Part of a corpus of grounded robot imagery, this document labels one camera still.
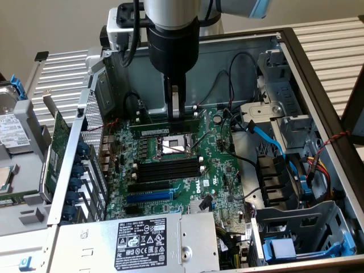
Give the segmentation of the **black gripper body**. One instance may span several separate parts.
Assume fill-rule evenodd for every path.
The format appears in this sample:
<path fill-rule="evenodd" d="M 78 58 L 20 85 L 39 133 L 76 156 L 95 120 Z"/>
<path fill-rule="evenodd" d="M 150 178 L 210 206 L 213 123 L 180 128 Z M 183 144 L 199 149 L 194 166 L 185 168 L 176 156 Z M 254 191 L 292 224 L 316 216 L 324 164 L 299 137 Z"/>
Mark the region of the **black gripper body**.
<path fill-rule="evenodd" d="M 200 22 L 197 18 L 179 30 L 147 28 L 149 56 L 153 66 L 166 76 L 180 76 L 198 59 Z"/>

